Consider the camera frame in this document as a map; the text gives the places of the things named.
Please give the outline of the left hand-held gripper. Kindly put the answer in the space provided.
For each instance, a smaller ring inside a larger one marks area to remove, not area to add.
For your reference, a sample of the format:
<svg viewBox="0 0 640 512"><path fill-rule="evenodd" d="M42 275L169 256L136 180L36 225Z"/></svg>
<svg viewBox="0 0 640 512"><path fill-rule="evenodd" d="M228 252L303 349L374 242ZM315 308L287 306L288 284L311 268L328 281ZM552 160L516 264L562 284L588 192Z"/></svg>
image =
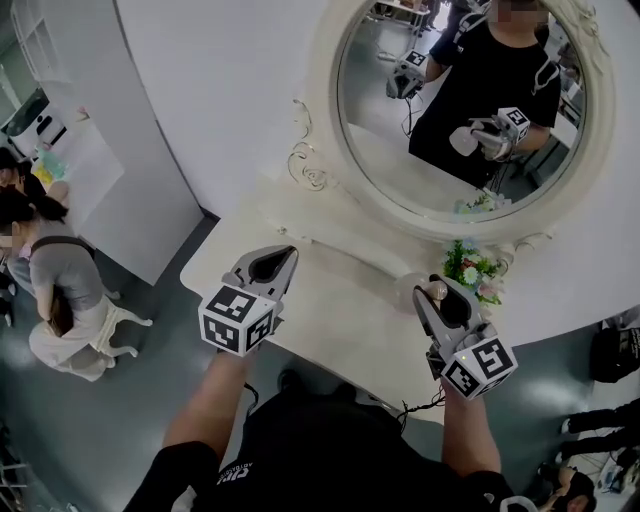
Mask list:
<svg viewBox="0 0 640 512"><path fill-rule="evenodd" d="M269 246L245 254L198 307L201 338L237 356L255 350L277 328L299 260L291 245Z"/></svg>

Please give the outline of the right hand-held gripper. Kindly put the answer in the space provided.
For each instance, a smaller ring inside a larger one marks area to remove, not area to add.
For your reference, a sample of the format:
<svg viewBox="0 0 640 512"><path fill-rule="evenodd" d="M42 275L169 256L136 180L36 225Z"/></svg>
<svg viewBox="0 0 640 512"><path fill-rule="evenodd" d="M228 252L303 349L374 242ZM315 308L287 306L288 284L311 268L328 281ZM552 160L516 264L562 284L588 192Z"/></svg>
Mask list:
<svg viewBox="0 0 640 512"><path fill-rule="evenodd" d="M514 352L500 341L491 323L483 323L480 303L472 290L438 274L431 274L429 282L442 282L447 288L440 305L420 286L413 288L412 301L425 334L433 339L427 360L434 378L448 383L467 400L479 397L518 368ZM458 341L449 335L438 338L433 321L439 321L439 316L450 329L472 331Z"/></svg>

